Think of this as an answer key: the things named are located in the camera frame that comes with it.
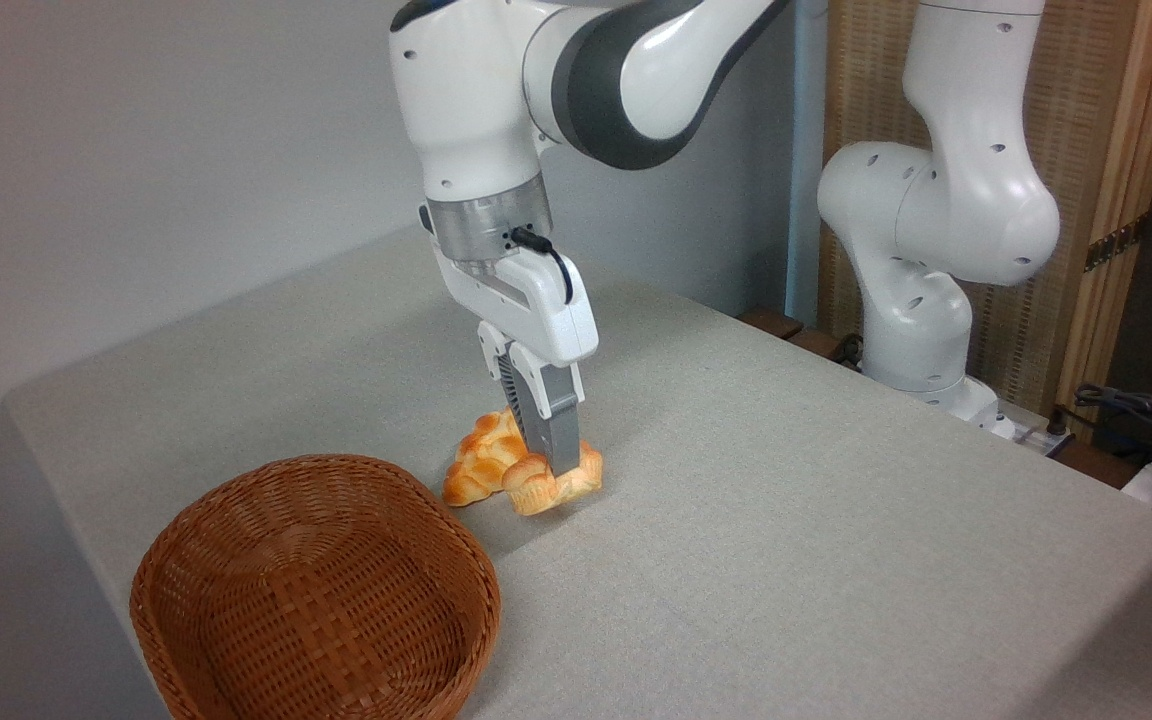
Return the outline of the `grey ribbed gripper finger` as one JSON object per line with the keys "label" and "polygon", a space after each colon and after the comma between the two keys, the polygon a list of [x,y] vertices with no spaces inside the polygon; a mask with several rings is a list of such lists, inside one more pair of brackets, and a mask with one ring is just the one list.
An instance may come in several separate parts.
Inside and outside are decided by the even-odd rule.
{"label": "grey ribbed gripper finger", "polygon": [[526,450],[541,454],[554,477],[579,467],[579,364],[556,366],[521,343],[508,344],[508,406]]}
{"label": "grey ribbed gripper finger", "polygon": [[518,433],[526,439],[524,419],[522,419],[522,404],[518,396],[517,378],[511,359],[509,359],[509,346],[511,346],[511,338],[507,338],[506,334],[497,329],[494,325],[490,323],[479,323],[479,325],[477,325],[477,338],[479,338],[483,348],[488,373],[492,374],[492,378],[500,384],[500,388],[502,388],[505,393],[509,411],[511,411],[513,419],[515,419]]}

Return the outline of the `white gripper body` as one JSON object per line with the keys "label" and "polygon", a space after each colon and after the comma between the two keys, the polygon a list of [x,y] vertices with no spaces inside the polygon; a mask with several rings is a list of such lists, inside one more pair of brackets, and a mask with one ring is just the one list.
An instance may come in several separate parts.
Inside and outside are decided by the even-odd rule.
{"label": "white gripper body", "polygon": [[434,256],[453,300],[545,363],[567,366],[594,355],[599,334],[593,310],[570,259],[562,256],[561,265],[520,250],[473,274],[438,250]]}

